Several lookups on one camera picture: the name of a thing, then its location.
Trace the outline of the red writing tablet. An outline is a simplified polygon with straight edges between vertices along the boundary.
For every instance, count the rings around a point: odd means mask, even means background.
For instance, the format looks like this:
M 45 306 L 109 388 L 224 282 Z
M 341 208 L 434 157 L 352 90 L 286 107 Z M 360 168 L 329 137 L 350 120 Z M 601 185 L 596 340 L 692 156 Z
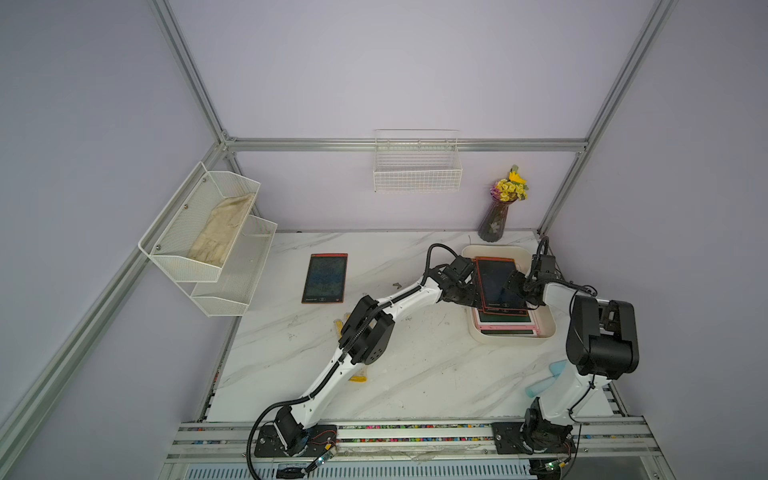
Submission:
M 501 316 L 523 317 L 528 305 L 520 295 L 521 272 L 513 259 L 476 257 L 476 282 L 480 307 L 484 313 Z
M 330 304 L 344 301 L 348 255 L 322 253 L 310 256 L 301 302 Z

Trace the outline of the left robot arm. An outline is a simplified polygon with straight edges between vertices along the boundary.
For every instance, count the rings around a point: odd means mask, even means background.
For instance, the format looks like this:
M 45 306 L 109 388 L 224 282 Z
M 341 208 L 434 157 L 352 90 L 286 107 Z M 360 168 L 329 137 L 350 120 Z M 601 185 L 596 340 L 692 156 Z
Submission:
M 362 297 L 342 327 L 331 360 L 310 387 L 297 399 L 269 405 L 254 422 L 245 452 L 251 478 L 260 477 L 254 465 L 256 435 L 269 425 L 287 456 L 304 452 L 341 386 L 383 356 L 398 319 L 440 302 L 474 307 L 477 301 L 475 262 L 442 243 L 428 247 L 423 274 L 415 283 L 387 297 Z

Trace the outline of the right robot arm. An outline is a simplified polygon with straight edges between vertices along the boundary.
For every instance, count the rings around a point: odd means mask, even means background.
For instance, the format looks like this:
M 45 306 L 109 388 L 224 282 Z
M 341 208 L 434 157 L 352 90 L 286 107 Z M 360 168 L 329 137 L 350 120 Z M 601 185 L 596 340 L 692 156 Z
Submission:
M 635 310 L 631 303 L 604 300 L 593 287 L 566 280 L 543 236 L 520 293 L 535 307 L 567 315 L 567 362 L 555 383 L 537 396 L 520 429 L 522 448 L 548 453 L 566 445 L 577 415 L 594 394 L 639 364 Z

